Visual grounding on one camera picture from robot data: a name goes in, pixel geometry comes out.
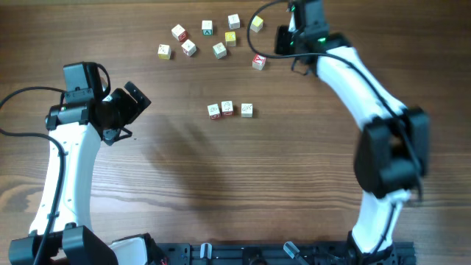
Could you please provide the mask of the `wooden block red picture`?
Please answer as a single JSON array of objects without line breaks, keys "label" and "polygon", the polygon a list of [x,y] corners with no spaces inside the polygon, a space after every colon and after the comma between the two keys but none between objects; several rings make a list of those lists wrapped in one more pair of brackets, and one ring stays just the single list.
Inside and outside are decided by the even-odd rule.
[{"label": "wooden block red picture", "polygon": [[232,101],[223,101],[222,102],[222,115],[223,116],[232,116],[234,114],[233,102]]}]

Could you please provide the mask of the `wooden block red bottom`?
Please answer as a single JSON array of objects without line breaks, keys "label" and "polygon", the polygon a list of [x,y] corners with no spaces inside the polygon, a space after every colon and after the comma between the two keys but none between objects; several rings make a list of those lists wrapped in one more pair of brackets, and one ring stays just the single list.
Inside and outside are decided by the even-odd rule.
[{"label": "wooden block red bottom", "polygon": [[218,104],[208,105],[208,114],[211,119],[219,119],[221,117],[221,111]]}]

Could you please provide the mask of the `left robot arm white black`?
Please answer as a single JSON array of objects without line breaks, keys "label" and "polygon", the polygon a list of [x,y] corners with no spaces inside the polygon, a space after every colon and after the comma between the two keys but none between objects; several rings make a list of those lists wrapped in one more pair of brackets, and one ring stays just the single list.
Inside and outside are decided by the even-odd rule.
[{"label": "left robot arm white black", "polygon": [[129,138],[126,126],[150,105],[132,83],[112,90],[103,65],[63,67],[66,89],[46,116],[49,165],[29,235],[11,241],[11,264],[164,264],[149,234],[104,243],[91,228],[93,167],[102,143]]}]

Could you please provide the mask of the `wooden block picture top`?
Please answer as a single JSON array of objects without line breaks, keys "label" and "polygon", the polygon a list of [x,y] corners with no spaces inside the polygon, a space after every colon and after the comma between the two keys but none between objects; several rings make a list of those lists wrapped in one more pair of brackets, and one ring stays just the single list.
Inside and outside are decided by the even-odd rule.
[{"label": "wooden block picture top", "polygon": [[241,116],[243,118],[252,118],[253,117],[253,104],[242,103],[241,104]]}]

